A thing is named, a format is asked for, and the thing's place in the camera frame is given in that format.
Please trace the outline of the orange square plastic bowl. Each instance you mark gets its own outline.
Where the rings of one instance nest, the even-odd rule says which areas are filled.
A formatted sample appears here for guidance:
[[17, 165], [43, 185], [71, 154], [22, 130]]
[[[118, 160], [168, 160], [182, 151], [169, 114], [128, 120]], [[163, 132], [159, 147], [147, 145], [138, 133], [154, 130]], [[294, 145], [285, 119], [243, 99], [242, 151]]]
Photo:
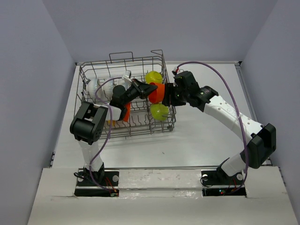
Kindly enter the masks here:
[[148, 96], [149, 101], [153, 104], [162, 102], [165, 97], [165, 84], [151, 82], [150, 85], [157, 86], [157, 89]]

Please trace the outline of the white round bowl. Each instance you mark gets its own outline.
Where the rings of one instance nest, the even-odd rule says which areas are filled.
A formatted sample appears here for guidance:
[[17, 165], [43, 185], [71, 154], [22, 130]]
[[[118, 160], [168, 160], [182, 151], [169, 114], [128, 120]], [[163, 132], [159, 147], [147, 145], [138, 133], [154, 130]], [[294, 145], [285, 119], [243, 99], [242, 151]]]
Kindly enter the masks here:
[[128, 89], [128, 84], [125, 82], [123, 79], [118, 79], [117, 80], [117, 85], [123, 86], [125, 89]]
[[86, 90], [90, 98], [95, 98], [95, 92], [99, 88], [99, 83], [97, 78], [90, 79], [86, 84]]
[[101, 98], [110, 99], [113, 95], [114, 80], [110, 80], [105, 84], [101, 84]]

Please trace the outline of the green plastic bowl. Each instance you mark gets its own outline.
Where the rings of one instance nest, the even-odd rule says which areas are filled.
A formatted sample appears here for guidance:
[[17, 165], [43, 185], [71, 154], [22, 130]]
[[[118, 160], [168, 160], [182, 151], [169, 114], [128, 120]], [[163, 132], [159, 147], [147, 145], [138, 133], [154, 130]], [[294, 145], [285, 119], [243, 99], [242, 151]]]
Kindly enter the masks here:
[[162, 75], [157, 71], [150, 71], [145, 75], [146, 83], [162, 83], [163, 78]]

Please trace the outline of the white square bowl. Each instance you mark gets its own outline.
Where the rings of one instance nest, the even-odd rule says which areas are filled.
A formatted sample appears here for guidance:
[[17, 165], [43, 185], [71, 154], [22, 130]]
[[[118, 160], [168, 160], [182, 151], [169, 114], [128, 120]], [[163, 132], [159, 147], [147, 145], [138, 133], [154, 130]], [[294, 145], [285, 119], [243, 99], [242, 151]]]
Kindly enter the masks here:
[[167, 119], [169, 108], [162, 103], [156, 103], [150, 106], [150, 112], [155, 120], [164, 121]]

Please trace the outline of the yellow plastic bowl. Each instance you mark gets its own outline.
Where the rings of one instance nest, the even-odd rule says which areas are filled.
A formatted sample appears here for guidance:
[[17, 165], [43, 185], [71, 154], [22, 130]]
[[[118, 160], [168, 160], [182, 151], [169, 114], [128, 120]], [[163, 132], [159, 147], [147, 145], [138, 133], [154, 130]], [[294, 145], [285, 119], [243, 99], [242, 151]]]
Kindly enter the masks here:
[[108, 120], [108, 121], [107, 121], [107, 125], [108, 125], [108, 126], [114, 127], [114, 126], [115, 126], [115, 123], [116, 123], [115, 120]]

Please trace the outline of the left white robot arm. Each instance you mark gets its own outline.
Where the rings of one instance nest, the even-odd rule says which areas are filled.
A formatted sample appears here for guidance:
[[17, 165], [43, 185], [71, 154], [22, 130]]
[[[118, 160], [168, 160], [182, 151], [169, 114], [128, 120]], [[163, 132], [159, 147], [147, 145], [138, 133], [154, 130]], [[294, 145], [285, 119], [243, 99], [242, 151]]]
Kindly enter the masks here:
[[99, 99], [102, 105], [82, 102], [70, 124], [70, 133], [79, 143], [85, 161], [83, 175], [76, 174], [76, 177], [100, 186], [105, 177], [105, 166], [100, 153], [111, 136], [112, 121], [123, 120], [132, 100], [145, 99], [157, 89], [155, 84], [132, 79], [128, 89], [123, 85], [113, 88], [110, 103], [102, 99]]

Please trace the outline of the orange round plastic bowl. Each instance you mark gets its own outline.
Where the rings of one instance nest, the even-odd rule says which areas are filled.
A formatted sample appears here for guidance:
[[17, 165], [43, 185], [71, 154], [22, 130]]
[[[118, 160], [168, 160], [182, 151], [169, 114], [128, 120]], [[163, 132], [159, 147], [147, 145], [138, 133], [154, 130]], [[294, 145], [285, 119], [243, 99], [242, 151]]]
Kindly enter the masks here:
[[129, 102], [129, 103], [127, 103], [127, 104], [125, 105], [126, 113], [125, 113], [124, 118], [123, 118], [123, 121], [124, 121], [124, 122], [128, 122], [128, 120], [129, 120], [129, 116], [130, 116], [130, 108], [131, 108], [131, 103]]

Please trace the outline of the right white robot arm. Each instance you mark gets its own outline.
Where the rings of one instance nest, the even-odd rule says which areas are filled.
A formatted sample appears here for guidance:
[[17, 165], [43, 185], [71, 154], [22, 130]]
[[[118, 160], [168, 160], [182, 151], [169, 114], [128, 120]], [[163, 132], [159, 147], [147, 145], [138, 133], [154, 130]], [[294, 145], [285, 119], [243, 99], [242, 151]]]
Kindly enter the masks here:
[[236, 111], [219, 93], [209, 86], [199, 87], [194, 75], [184, 71], [165, 84], [165, 106], [189, 104], [217, 119], [246, 143], [246, 149], [226, 159], [216, 171], [219, 183], [228, 183], [235, 174], [247, 167], [257, 169], [276, 150], [276, 128], [263, 125]]

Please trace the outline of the grey wire dish rack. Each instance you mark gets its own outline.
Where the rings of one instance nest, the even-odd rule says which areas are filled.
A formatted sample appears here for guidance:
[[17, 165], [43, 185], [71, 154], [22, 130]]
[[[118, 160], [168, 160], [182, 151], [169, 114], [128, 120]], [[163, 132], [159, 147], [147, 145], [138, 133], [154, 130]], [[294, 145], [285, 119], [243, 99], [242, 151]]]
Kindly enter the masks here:
[[[162, 75], [163, 83], [169, 82], [162, 50], [152, 50], [151, 55], [144, 57], [135, 57], [132, 52], [111, 53], [109, 56], [108, 60], [87, 61], [77, 64], [79, 75], [77, 79], [75, 112], [78, 111], [83, 101], [100, 104], [97, 97], [90, 98], [86, 90], [86, 84], [93, 78], [98, 79], [99, 88], [96, 90], [95, 95], [97, 94], [99, 98], [101, 98], [101, 84], [114, 80], [114, 85], [116, 86], [117, 80], [123, 78], [126, 70], [130, 70], [132, 72], [131, 77], [141, 82], [145, 82], [145, 75], [150, 71], [159, 72]], [[106, 103], [109, 103], [111, 100], [111, 98], [101, 99]], [[150, 106], [151, 102], [148, 99], [136, 98], [132, 100], [128, 122], [116, 121], [115, 126], [111, 130], [111, 137], [121, 138], [172, 131], [176, 122], [175, 108], [170, 106], [167, 119], [160, 121], [152, 117]]]

